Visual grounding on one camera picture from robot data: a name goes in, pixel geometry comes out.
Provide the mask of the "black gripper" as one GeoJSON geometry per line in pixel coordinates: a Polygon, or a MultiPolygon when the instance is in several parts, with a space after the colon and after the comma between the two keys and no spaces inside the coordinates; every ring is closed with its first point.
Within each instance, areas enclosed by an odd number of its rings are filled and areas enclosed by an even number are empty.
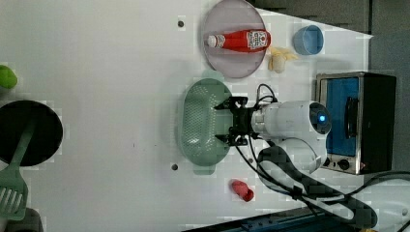
{"type": "Polygon", "coordinates": [[[233,116],[233,124],[229,134],[216,134],[215,138],[227,146],[247,145],[246,135],[252,135],[254,130],[251,125],[251,117],[254,107],[246,107],[247,97],[231,97],[215,106],[215,110],[230,109],[233,116]]]}

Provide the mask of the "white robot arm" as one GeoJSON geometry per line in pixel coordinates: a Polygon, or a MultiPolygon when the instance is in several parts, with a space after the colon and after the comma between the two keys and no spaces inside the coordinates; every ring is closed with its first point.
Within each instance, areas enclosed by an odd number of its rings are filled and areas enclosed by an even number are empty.
{"type": "Polygon", "coordinates": [[[327,108],[316,101],[271,101],[247,107],[246,97],[215,106],[228,110],[233,125],[217,138],[231,147],[262,139],[268,146],[254,155],[254,171],[269,189],[289,194],[342,223],[378,232],[409,228],[409,181],[401,172],[383,173],[344,193],[312,173],[325,164],[332,128],[327,108]]]}

